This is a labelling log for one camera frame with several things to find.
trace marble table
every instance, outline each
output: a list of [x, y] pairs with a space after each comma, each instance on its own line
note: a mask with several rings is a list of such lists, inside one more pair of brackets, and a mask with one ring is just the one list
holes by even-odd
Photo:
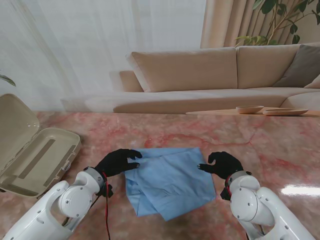
[[[39, 112], [42, 128], [57, 127], [81, 136], [82, 148], [64, 179], [95, 166], [119, 148], [200, 147], [238, 158], [262, 186], [273, 190], [302, 224], [320, 238], [320, 119], [250, 115], [173, 115]], [[136, 217], [125, 193], [124, 175], [109, 179], [112, 240], [245, 240], [229, 202], [220, 198], [224, 181], [213, 175], [217, 199], [165, 222], [159, 214]], [[0, 236], [36, 202], [0, 193]], [[107, 239], [105, 200], [99, 199], [71, 237]]]

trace red cable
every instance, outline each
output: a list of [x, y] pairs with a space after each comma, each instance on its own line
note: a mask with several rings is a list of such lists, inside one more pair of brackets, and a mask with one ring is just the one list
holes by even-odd
[[105, 188], [106, 188], [106, 196], [105, 196], [105, 226], [106, 226], [106, 231], [108, 233], [108, 238], [111, 240], [110, 237], [110, 232], [109, 232], [109, 226], [108, 226], [108, 196], [109, 196], [109, 185], [108, 185], [108, 179], [107, 175], [102, 172], [105, 178]]

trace white curtain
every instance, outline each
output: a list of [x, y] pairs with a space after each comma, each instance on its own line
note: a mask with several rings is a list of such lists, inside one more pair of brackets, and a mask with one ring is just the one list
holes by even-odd
[[126, 98], [118, 78], [130, 69], [126, 53], [198, 49], [205, 7], [206, 0], [1, 0], [0, 74], [17, 87], [0, 81], [0, 95], [46, 111], [90, 111], [68, 99], [110, 96], [111, 111]]

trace plant stem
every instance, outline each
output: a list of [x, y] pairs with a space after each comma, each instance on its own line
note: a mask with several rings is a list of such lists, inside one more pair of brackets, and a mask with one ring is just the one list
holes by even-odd
[[[308, 14], [300, 17], [299, 19], [295, 20], [293, 23], [295, 24], [295, 23], [298, 22], [300, 19], [303, 19], [305, 16], [308, 16], [308, 15], [310, 15], [310, 14], [313, 14], [313, 13], [308, 13]], [[285, 25], [285, 26], [282, 26], [282, 27], [279, 27], [278, 29], [284, 29], [284, 28], [290, 26], [291, 24], [292, 24], [292, 23], [290, 23], [290, 24], [288, 24], [288, 25]]]
[[300, 3], [301, 1], [298, 1], [296, 3], [296, 5], [293, 5], [291, 8], [290, 8], [290, 11], [287, 13], [287, 15], [285, 17], [283, 17], [283, 19], [279, 22], [279, 24], [273, 29], [272, 33], [271, 33], [271, 36], [269, 37], [268, 39], [268, 42], [267, 42], [267, 45], [269, 45], [270, 41], [272, 40], [273, 36], [275, 35], [276, 31], [280, 28], [281, 24], [287, 20], [287, 17], [290, 16], [290, 14], [293, 12], [293, 10], [296, 8], [296, 6]]

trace blue cloth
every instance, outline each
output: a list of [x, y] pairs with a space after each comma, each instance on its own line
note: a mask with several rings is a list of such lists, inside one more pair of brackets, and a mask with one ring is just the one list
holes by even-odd
[[199, 148], [136, 150], [140, 167], [125, 172], [125, 188], [138, 217], [159, 213], [168, 221], [215, 199], [211, 174], [197, 168]]

